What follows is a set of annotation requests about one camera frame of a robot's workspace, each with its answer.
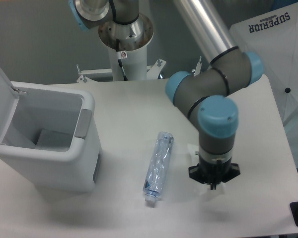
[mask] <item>white umbrella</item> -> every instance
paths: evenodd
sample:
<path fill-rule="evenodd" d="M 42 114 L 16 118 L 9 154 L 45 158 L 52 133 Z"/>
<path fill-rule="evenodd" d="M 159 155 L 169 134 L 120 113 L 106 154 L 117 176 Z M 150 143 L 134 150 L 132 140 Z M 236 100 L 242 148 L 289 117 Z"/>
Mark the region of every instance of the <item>white umbrella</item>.
<path fill-rule="evenodd" d="M 298 108 L 298 3 L 235 24 L 230 33 L 243 51 L 254 51 L 261 57 L 285 121 Z M 290 131 L 288 140 L 298 166 L 297 127 Z"/>

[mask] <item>bottle cap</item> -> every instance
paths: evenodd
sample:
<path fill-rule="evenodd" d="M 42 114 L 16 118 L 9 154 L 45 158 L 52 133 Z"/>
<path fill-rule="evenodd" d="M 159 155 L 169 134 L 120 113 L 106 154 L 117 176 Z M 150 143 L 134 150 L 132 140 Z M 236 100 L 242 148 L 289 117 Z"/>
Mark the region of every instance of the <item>bottle cap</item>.
<path fill-rule="evenodd" d="M 146 194 L 145 201 L 155 204 L 157 197 L 154 195 Z"/>

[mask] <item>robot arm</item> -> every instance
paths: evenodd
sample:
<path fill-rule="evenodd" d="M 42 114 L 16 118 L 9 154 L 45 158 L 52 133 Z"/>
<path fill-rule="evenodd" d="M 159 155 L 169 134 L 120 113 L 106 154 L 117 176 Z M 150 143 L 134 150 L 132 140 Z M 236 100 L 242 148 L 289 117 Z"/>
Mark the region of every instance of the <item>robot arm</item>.
<path fill-rule="evenodd" d="M 105 22 L 127 25 L 139 16 L 138 0 L 69 0 L 81 30 L 89 30 Z"/>
<path fill-rule="evenodd" d="M 199 163 L 189 176 L 211 185 L 240 174 L 231 164 L 238 111 L 225 98 L 256 82 L 263 64 L 253 52 L 242 53 L 210 0 L 174 0 L 211 69 L 192 76 L 178 72 L 170 77 L 166 94 L 199 131 Z"/>

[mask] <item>clear plastic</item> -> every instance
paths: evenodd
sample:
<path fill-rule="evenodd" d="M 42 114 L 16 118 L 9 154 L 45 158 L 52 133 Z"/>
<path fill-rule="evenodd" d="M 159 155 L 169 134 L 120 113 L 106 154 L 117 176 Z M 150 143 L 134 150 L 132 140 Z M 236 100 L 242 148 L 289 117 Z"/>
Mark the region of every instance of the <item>clear plastic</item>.
<path fill-rule="evenodd" d="M 146 193 L 146 202 L 155 203 L 157 199 L 161 198 L 173 141 L 171 133 L 159 132 L 143 188 Z"/>

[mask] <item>white table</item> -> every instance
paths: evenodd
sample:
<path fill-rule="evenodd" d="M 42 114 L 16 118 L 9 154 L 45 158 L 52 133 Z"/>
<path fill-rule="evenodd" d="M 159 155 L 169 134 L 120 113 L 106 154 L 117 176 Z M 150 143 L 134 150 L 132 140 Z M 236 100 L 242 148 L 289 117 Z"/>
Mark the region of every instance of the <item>white table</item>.
<path fill-rule="evenodd" d="M 197 130 L 166 80 L 62 85 L 91 92 L 103 156 L 95 190 L 35 187 L 0 160 L 0 237 L 236 238 L 298 233 L 289 204 L 298 175 L 266 76 L 231 96 L 239 108 L 233 162 L 241 175 L 210 191 L 188 176 Z M 163 200 L 142 192 L 159 131 L 175 137 Z"/>

